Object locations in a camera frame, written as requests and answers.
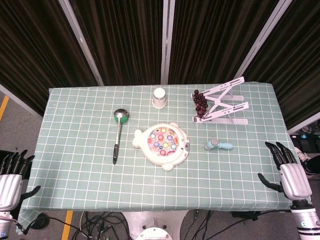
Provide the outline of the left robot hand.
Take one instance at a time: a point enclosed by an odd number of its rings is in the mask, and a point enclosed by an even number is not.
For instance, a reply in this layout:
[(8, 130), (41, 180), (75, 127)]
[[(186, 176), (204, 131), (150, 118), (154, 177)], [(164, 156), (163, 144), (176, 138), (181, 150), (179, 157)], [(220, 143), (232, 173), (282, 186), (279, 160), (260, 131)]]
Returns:
[(29, 192), (22, 193), (22, 181), (31, 165), (34, 155), (26, 158), (27, 150), (19, 152), (0, 152), (0, 211), (14, 210), (25, 199), (28, 199), (40, 190), (36, 186)]

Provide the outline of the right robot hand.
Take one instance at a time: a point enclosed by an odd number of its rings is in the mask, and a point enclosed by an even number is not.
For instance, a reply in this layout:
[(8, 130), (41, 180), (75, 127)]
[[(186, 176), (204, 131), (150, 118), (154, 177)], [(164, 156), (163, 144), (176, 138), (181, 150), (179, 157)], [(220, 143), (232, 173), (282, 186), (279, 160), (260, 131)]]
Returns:
[(309, 198), (312, 190), (303, 167), (297, 162), (290, 149), (280, 142), (276, 144), (265, 142), (266, 147), (275, 162), (280, 176), (280, 183), (275, 184), (266, 180), (259, 173), (259, 180), (269, 189), (283, 193), (291, 201), (300, 201)]

